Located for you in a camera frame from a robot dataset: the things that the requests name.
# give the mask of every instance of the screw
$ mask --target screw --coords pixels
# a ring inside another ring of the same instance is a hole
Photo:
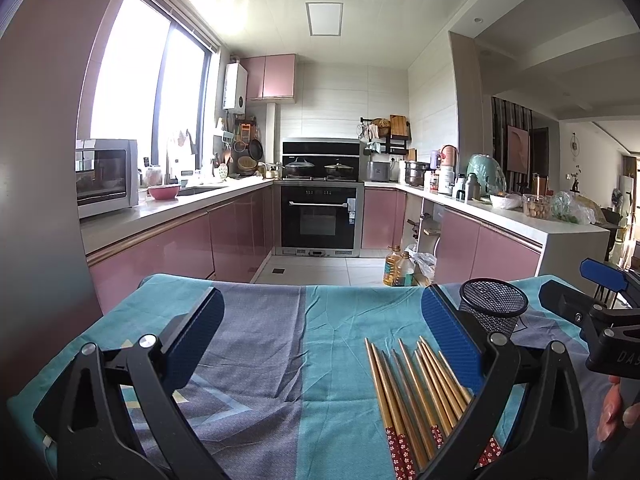
[[[156,344],[156,336],[153,334],[143,335],[138,343],[142,348],[151,348]]]
[[[494,332],[489,336],[489,341],[491,341],[496,346],[505,346],[507,344],[507,336],[505,336],[501,332]]]
[[[95,343],[87,343],[80,349],[80,351],[83,355],[91,355],[95,352]]]
[[[565,346],[559,342],[559,341],[553,341],[551,343],[551,349],[556,353],[556,354],[563,354],[564,351],[566,350]]]

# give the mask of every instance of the painting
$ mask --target painting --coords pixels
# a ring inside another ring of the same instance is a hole
[[[507,171],[529,173],[529,132],[507,126]]]

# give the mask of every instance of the water heater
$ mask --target water heater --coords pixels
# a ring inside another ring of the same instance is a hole
[[[244,114],[246,99],[246,70],[240,63],[229,63],[225,73],[225,92],[222,107],[232,114]]]

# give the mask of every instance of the pink bowl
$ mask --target pink bowl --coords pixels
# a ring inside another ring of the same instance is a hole
[[[151,186],[149,195],[156,200],[173,200],[180,191],[180,184],[165,184],[164,186]]]

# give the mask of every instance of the cooking oil bottle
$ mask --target cooking oil bottle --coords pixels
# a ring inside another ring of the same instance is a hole
[[[400,260],[402,260],[402,256],[400,255],[399,245],[394,245],[393,247],[389,247],[389,249],[391,249],[391,252],[385,258],[385,273],[382,276],[382,283],[393,286],[397,266]]]
[[[409,253],[402,253],[400,261],[396,264],[394,286],[412,286],[414,281],[414,264],[409,259]]]

